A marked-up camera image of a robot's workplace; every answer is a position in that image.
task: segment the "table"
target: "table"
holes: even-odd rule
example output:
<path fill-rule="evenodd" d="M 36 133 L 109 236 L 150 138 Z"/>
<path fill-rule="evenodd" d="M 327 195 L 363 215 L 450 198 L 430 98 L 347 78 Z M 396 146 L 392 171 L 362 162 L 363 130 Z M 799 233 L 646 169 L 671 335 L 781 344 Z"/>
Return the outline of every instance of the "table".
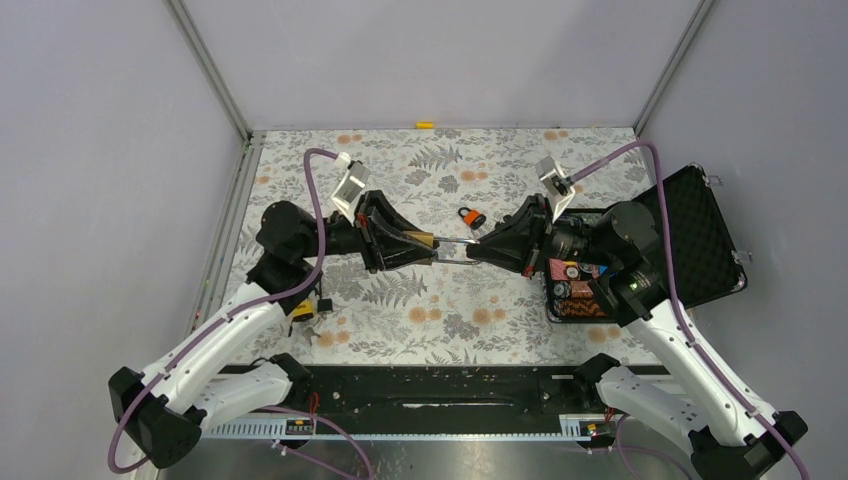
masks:
<path fill-rule="evenodd" d="M 265 208 L 292 201 L 311 212 L 302 155 L 310 147 L 346 151 L 372 172 L 380 189 L 415 225 L 439 236 L 469 237 L 461 206 L 495 219 L 542 193 L 534 164 L 551 155 L 566 171 L 635 139 L 629 128 L 307 130 L 268 132 L 248 201 L 226 297 L 262 253 L 255 241 Z M 316 157 L 324 215 L 339 179 L 332 162 Z M 641 155 L 613 162 L 579 183 L 572 207 L 605 207 L 651 186 Z M 440 252 L 463 257 L 446 245 Z M 261 333 L 234 363 L 289 352 L 303 364 L 573 365 L 605 352 L 624 364 L 656 357 L 615 325 L 557 325 L 546 320 L 539 279 L 490 265 L 413 266 L 371 275 L 358 255 L 328 257 L 325 296 L 334 311 L 316 323 L 288 322 Z"/>

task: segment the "open black case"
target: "open black case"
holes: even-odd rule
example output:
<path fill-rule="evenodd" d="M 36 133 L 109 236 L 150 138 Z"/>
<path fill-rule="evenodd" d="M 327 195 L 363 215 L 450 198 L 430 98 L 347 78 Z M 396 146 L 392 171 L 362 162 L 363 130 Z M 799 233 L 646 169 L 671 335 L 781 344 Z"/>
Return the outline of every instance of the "open black case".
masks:
<path fill-rule="evenodd" d="M 686 308 L 695 307 L 745 288 L 745 271 L 737 262 L 736 247 L 700 165 L 692 164 L 675 172 L 663 182 L 668 201 L 671 246 L 677 290 Z M 661 228 L 657 188 L 645 191 L 634 201 L 645 205 Z M 569 209 L 559 221 L 591 223 L 604 209 Z M 661 251 L 652 259 L 665 270 Z M 584 265 L 567 265 L 559 261 L 545 264 L 545 291 L 548 319 L 555 323 L 609 323 L 593 298 L 572 298 L 571 285 L 591 278 Z M 566 278 L 559 269 L 567 269 L 579 277 Z"/>

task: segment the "cable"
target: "cable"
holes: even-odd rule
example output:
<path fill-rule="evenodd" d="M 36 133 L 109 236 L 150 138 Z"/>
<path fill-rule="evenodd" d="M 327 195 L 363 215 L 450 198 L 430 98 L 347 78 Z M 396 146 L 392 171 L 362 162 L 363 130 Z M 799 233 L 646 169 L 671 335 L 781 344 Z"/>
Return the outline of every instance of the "cable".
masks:
<path fill-rule="evenodd" d="M 278 406 L 274 406 L 274 405 L 263 407 L 263 408 L 259 409 L 259 411 L 261 411 L 261 412 L 271 411 L 271 412 L 276 412 L 276 413 L 287 413 L 287 414 L 292 414 L 292 415 L 301 415 L 301 416 L 304 416 L 306 418 L 311 419 L 313 422 L 321 422 L 324 425 L 327 425 L 328 427 L 335 430 L 339 435 L 343 436 L 345 438 L 345 440 L 347 440 L 348 443 L 350 443 L 353 446 L 354 450 L 356 450 L 356 453 L 358 453 L 359 457 L 362 458 L 362 461 L 365 462 L 365 468 L 368 470 L 368 476 L 367 477 L 353 476 L 353 475 L 351 475 L 347 472 L 343 472 L 343 471 L 337 469 L 336 467 L 334 467 L 334 466 L 332 466 L 332 465 L 330 465 L 330 464 L 328 464 L 328 463 L 326 463 L 322 460 L 319 460 L 319 459 L 317 459 L 317 458 L 315 458 L 311 455 L 307 455 L 303 452 L 299 452 L 299 451 L 294 450 L 294 449 L 287 449 L 286 447 L 283 447 L 283 453 L 286 453 L 286 452 L 293 453 L 294 455 L 296 455 L 296 456 L 298 456 L 298 457 L 300 457 L 300 458 L 302 458 L 306 461 L 312 462 L 315 465 L 326 468 L 327 470 L 329 470 L 333 473 L 336 473 L 338 475 L 341 475 L 344 478 L 347 478 L 349 480 L 372 480 L 374 478 L 374 468 L 371 466 L 371 460 L 368 458 L 368 455 L 365 454 L 365 450 L 363 450 L 362 447 L 359 446 L 358 443 L 356 443 L 356 440 L 354 440 L 353 437 L 351 437 L 349 433 L 345 432 L 342 429 L 342 427 L 336 425 L 332 421 L 330 421 L 330 420 L 328 420 L 324 417 L 319 417 L 318 415 L 313 415 L 311 413 L 300 412 L 298 410 L 292 410 L 290 408 L 278 407 Z"/>
<path fill-rule="evenodd" d="M 627 467 L 627 470 L 633 474 L 634 477 L 639 480 L 644 480 L 641 475 L 636 473 L 636 470 L 633 468 L 633 465 L 630 464 L 630 461 L 627 460 L 627 456 L 624 455 L 624 449 L 621 446 L 621 442 L 624 441 L 624 421 L 627 420 L 627 417 L 630 415 L 624 414 L 621 416 L 621 419 L 618 421 L 618 425 L 615 427 L 615 446 L 616 450 L 618 450 L 618 456 L 621 457 L 621 461 L 624 462 L 624 466 Z"/>
<path fill-rule="evenodd" d="M 208 337 L 215 329 L 227 323 L 230 319 L 232 319 L 239 313 L 249 308 L 255 307 L 256 305 L 276 302 L 277 300 L 280 300 L 282 298 L 296 295 L 302 292 L 303 290 L 309 288 L 312 282 L 315 281 L 315 278 L 318 277 L 318 275 L 321 273 L 321 267 L 324 264 L 324 256 L 327 251 L 327 239 L 325 238 L 326 234 L 324 232 L 324 222 L 321 221 L 321 218 L 323 218 L 323 215 L 321 213 L 321 202 L 318 199 L 318 191 L 315 188 L 315 179 L 312 177 L 312 168 L 310 166 L 310 160 L 312 158 L 312 155 L 323 155 L 334 160 L 336 159 L 336 157 L 338 157 L 338 155 L 327 150 L 322 150 L 320 148 L 310 148 L 303 153 L 303 171 L 306 176 L 306 187 L 309 189 L 309 197 L 312 200 L 312 208 L 315 211 L 315 218 L 318 219 L 318 221 L 315 222 L 318 230 L 318 255 L 315 257 L 315 267 L 312 269 L 311 272 L 309 272 L 309 275 L 307 275 L 303 282 L 301 282 L 297 286 L 292 287 L 284 292 L 266 295 L 255 300 L 250 300 L 248 302 L 242 303 L 241 305 L 238 305 L 229 312 L 227 312 L 226 316 L 221 317 L 218 320 L 212 322 L 208 328 L 204 329 L 201 333 L 194 337 L 194 339 L 192 339 L 182 350 L 180 350 L 174 356 L 173 359 L 171 359 L 170 362 L 168 362 L 167 365 L 165 365 L 164 374 L 159 373 L 155 377 L 153 377 L 150 383 L 148 383 L 141 390 L 141 392 L 136 395 L 133 401 L 130 402 L 129 407 L 127 407 L 127 409 L 124 411 L 124 414 L 121 415 L 121 419 L 118 421 L 118 426 L 115 428 L 115 432 L 112 434 L 112 440 L 109 443 L 109 453 L 106 459 L 109 465 L 109 470 L 111 470 L 112 473 L 129 473 L 133 470 L 136 470 L 147 462 L 148 458 L 145 457 L 128 467 L 122 467 L 118 465 L 117 461 L 115 460 L 115 455 L 118 451 L 118 441 L 121 438 L 121 433 L 126 428 L 127 423 L 129 423 L 130 417 L 132 417 L 132 415 L 135 413 L 139 404 L 141 404 L 142 400 L 147 396 L 147 394 L 150 393 L 153 388 L 158 385 L 159 382 L 165 377 L 165 374 L 173 370 L 180 362 L 180 360 L 185 358 L 185 356 L 188 355 L 188 353 L 191 352 L 194 347 L 196 347 L 200 342 L 202 342 L 206 337 Z"/>
<path fill-rule="evenodd" d="M 704 361 L 704 363 L 707 365 L 713 375 L 718 378 L 719 382 L 721 382 L 724 388 L 731 395 L 733 395 L 733 397 L 740 404 L 742 404 L 743 407 L 745 407 L 745 410 L 747 410 L 749 414 L 754 414 L 757 411 L 757 408 L 751 402 L 749 402 L 747 398 L 745 398 L 742 392 L 740 392 L 739 389 L 737 389 L 736 386 L 733 385 L 730 379 L 727 378 L 724 372 L 722 372 L 721 369 L 718 368 L 718 365 L 716 365 L 715 361 L 710 357 L 709 353 L 707 353 L 704 347 L 695 341 L 695 335 L 689 328 L 689 325 L 687 324 L 683 315 L 683 311 L 680 308 L 680 299 L 677 295 L 677 284 L 674 276 L 674 263 L 671 254 L 671 229 L 668 220 L 668 203 L 666 201 L 665 196 L 665 186 L 663 185 L 663 176 L 662 171 L 660 169 L 660 156 L 657 152 L 657 147 L 652 142 L 649 142 L 647 140 L 636 140 L 634 142 L 630 142 L 627 145 L 619 148 L 618 150 L 610 153 L 606 157 L 592 162 L 587 167 L 570 176 L 569 181 L 571 183 L 577 183 L 578 181 L 598 171 L 599 169 L 607 165 L 615 158 L 621 156 L 625 152 L 638 147 L 645 147 L 650 150 L 651 157 L 654 163 L 654 173 L 657 177 L 657 194 L 659 197 L 660 204 L 660 218 L 662 219 L 661 223 L 663 227 L 663 249 L 665 250 L 665 263 L 668 274 L 669 297 L 671 299 L 671 307 L 674 311 L 674 316 L 677 319 L 677 324 L 680 326 L 681 331 L 686 336 L 686 339 L 689 341 L 689 343 L 693 345 L 693 348 L 698 353 L 698 356 L 701 357 L 701 360 Z M 803 460 L 801 460 L 801 457 L 798 455 L 795 449 L 793 449 L 792 446 L 789 445 L 789 442 L 787 442 L 786 439 L 783 438 L 783 435 L 781 435 L 780 432 L 778 432 L 777 429 L 775 429 L 774 426 L 772 426 L 771 423 L 769 423 L 768 420 L 766 420 L 762 416 L 762 414 L 757 413 L 756 415 L 754 415 L 754 418 L 757 420 L 757 422 L 760 423 L 760 425 L 763 426 L 763 428 L 766 429 L 767 432 L 771 434 L 772 437 L 774 437 L 775 440 L 777 440 L 777 443 L 780 444 L 783 450 L 786 451 L 786 455 L 788 455 L 789 458 L 792 459 L 792 462 L 798 469 L 798 473 L 801 475 L 801 479 L 809 480 L 810 474 L 807 471 L 806 465 L 804 465 Z"/>
<path fill-rule="evenodd" d="M 652 450 L 650 448 L 618 445 L 616 447 L 609 447 L 609 448 L 592 448 L 592 449 L 560 448 L 559 450 L 566 451 L 566 452 L 573 452 L 573 453 L 586 453 L 586 454 L 590 454 L 590 455 L 595 455 L 595 454 L 612 453 L 613 448 L 621 449 L 621 450 L 624 450 L 625 452 L 630 452 L 630 453 L 642 453 L 642 454 L 645 454 L 645 455 L 650 455 L 654 458 L 658 458 L 660 460 L 665 460 L 666 462 L 674 465 L 678 470 L 680 470 L 680 472 L 683 473 L 683 475 L 685 475 L 688 480 L 695 480 L 695 477 L 693 477 L 692 474 L 689 473 L 689 470 L 687 470 L 686 467 L 680 461 L 678 461 L 676 458 L 672 457 L 671 455 L 669 455 L 667 453 L 660 452 L 659 450 Z"/>

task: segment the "metal rod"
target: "metal rod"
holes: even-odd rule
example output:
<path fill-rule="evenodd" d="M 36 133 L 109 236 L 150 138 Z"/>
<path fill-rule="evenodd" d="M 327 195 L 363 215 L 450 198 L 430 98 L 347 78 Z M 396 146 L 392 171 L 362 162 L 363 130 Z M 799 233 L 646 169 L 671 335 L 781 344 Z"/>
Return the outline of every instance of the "metal rod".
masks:
<path fill-rule="evenodd" d="M 433 240 L 441 243 L 462 243 L 465 245 L 477 245 L 480 243 L 474 238 L 433 237 Z"/>
<path fill-rule="evenodd" d="M 439 258 L 436 257 L 433 260 L 434 263 L 449 263 L 451 265 L 477 265 L 482 263 L 480 260 L 452 260 L 450 258 Z"/>
<path fill-rule="evenodd" d="M 229 89 L 227 89 L 224 77 L 212 60 L 212 55 L 209 54 L 209 49 L 206 48 L 203 38 L 197 31 L 197 26 L 194 24 L 194 20 L 191 18 L 185 3 L 183 3 L 183 0 L 164 0 L 164 2 L 174 16 L 177 26 L 180 27 L 180 30 L 185 36 L 186 43 L 188 43 L 194 57 L 197 59 L 200 69 L 209 81 L 212 91 L 215 92 L 215 96 L 221 102 L 224 113 L 226 113 L 230 123 L 233 124 L 233 128 L 235 128 L 241 141 L 246 142 L 250 136 L 250 126 L 245 121 Z"/>
<path fill-rule="evenodd" d="M 677 73 L 680 64 L 683 62 L 684 58 L 686 58 L 686 54 L 689 53 L 690 47 L 698 37 L 701 27 L 704 25 L 704 21 L 707 19 L 710 11 L 716 3 L 718 3 L 717 0 L 700 0 L 700 2 L 698 2 L 698 6 L 695 7 L 695 12 L 692 14 L 692 18 L 689 19 L 686 29 L 683 30 L 683 35 L 677 42 L 677 46 L 674 48 L 671 58 L 668 59 L 668 63 L 660 74 L 660 78 L 657 80 L 656 85 L 654 85 L 654 89 L 648 96 L 648 101 L 645 102 L 645 106 L 642 107 L 639 117 L 636 118 L 636 122 L 633 124 L 633 130 L 637 137 L 641 137 L 642 133 L 644 133 L 648 120 L 651 119 L 651 115 L 656 110 L 658 102 L 666 92 L 667 87 L 674 78 L 675 73 Z"/>

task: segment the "metal frame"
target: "metal frame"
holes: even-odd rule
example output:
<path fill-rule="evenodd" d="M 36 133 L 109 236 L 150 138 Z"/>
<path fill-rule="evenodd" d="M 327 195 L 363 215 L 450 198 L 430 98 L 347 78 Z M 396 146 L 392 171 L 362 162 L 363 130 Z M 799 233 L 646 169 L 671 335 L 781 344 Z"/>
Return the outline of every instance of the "metal frame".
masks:
<path fill-rule="evenodd" d="M 183 0 L 164 0 L 164 3 L 174 16 L 174 20 L 180 27 L 180 31 L 185 36 L 186 43 L 188 43 L 192 54 L 194 54 L 200 70 L 203 71 L 203 75 L 209 81 L 209 86 L 212 87 L 215 96 L 221 102 L 224 113 L 227 115 L 230 123 L 233 124 L 233 128 L 236 129 L 236 133 L 241 138 L 241 141 L 247 142 L 251 136 L 250 126 L 245 121 L 244 116 L 242 116 L 229 89 L 227 89 L 224 77 L 221 76 L 221 72 L 215 66 L 215 62 L 212 60 L 212 56 L 209 54 L 203 38 L 198 33 L 194 20 L 192 20 L 191 15 L 188 13 L 185 3 L 183 3 Z"/>
<path fill-rule="evenodd" d="M 218 221 L 215 240 L 206 260 L 203 283 L 194 302 L 194 315 L 186 330 L 186 335 L 191 332 L 194 322 L 198 318 L 209 318 L 209 315 L 220 308 L 223 302 L 227 279 L 230 275 L 230 265 L 235 256 L 241 224 L 247 213 L 247 202 L 250 199 L 253 178 L 256 175 L 256 169 L 259 167 L 259 158 L 264 144 L 265 133 L 254 133 L 233 172 L 224 211 Z"/>
<path fill-rule="evenodd" d="M 660 78 L 657 80 L 656 85 L 654 85 L 654 89 L 651 90 L 651 94 L 648 96 L 648 101 L 645 102 L 645 106 L 642 107 L 642 111 L 639 113 L 639 116 L 636 118 L 636 122 L 633 124 L 633 131 L 636 133 L 637 137 L 641 137 L 642 133 L 644 133 L 645 127 L 648 125 L 651 115 L 653 115 L 656 110 L 657 104 L 660 99 L 662 99 L 663 94 L 665 94 L 669 83 L 677 73 L 680 64 L 683 63 L 683 60 L 689 53 L 690 47 L 701 32 L 704 22 L 717 3 L 717 0 L 700 0 L 700 2 L 698 2 L 698 6 L 695 7 L 695 13 L 693 13 L 692 18 L 689 19 L 689 24 L 687 24 L 686 28 L 683 30 L 683 35 L 677 42 L 677 46 L 674 47 L 674 52 L 672 52 L 671 58 L 668 59 L 668 63 L 660 74 Z M 649 172 L 653 171 L 653 168 L 650 165 L 646 164 L 646 167 L 648 167 Z"/>
<path fill-rule="evenodd" d="M 583 441 L 583 429 L 603 422 L 605 407 L 585 403 L 576 366 L 331 366 L 304 365 L 310 392 L 319 394 L 321 415 L 358 440 L 371 441 Z M 216 378 L 257 367 L 227 365 Z M 629 367 L 643 381 L 685 396 L 660 365 Z M 290 407 L 306 410 L 297 393 Z M 204 433 L 204 438 L 339 440 L 319 426 L 315 435 L 286 432 L 298 415 L 256 413 Z"/>

